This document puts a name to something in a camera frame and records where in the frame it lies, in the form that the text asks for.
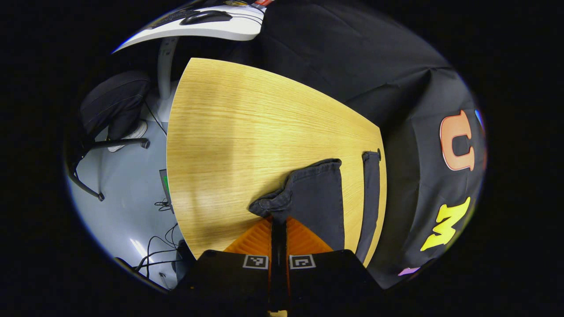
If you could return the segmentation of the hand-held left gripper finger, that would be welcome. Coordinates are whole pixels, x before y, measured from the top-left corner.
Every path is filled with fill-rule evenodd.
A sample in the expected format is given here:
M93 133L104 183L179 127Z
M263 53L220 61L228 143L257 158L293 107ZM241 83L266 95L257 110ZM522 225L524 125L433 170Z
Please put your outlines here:
M382 289L351 250L332 249L294 218L282 228L282 303L289 315L378 314Z
M269 315L279 256L272 218L259 220L223 251L207 250L176 287L185 315Z

